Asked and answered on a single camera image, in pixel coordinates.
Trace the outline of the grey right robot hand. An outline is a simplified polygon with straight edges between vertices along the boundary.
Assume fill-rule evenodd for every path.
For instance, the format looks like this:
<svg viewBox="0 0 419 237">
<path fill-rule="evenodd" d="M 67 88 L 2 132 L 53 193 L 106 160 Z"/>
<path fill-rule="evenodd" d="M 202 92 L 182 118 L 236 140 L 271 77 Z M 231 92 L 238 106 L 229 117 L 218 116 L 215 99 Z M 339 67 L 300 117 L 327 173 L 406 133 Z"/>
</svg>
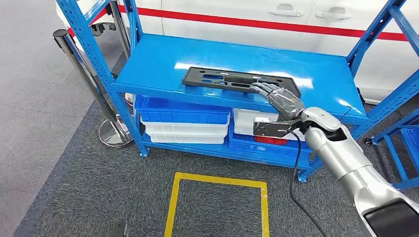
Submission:
<svg viewBox="0 0 419 237">
<path fill-rule="evenodd" d="M 278 112 L 278 121 L 296 119 L 304 110 L 302 101 L 291 91 L 266 82 L 254 82 L 250 89 L 262 95 Z"/>
</svg>

